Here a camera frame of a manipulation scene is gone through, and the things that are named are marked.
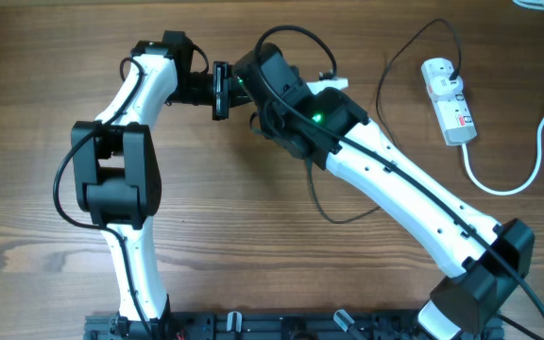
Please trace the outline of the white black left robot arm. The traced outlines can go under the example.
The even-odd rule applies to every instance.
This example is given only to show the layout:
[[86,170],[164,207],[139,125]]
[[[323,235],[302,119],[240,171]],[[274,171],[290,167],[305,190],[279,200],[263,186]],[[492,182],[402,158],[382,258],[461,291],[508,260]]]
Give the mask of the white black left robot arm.
[[172,103],[212,107],[224,120],[247,102],[226,61],[192,71],[202,50],[182,31],[140,41],[120,63],[123,85],[92,121],[78,121],[65,162],[74,168],[76,200],[89,230],[106,239],[120,293],[116,314],[86,321],[88,339],[182,339],[157,267],[153,224],[162,178],[152,140],[162,108]]

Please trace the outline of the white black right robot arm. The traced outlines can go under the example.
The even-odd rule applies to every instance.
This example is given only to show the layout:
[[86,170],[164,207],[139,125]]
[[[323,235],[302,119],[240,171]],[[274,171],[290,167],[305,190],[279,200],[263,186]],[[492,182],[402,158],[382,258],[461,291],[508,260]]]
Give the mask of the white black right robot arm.
[[351,184],[425,248],[444,279],[416,316],[435,339],[479,334],[527,276],[535,236],[465,204],[406,158],[344,92],[344,78],[306,82],[266,43],[232,68],[263,133],[294,157]]

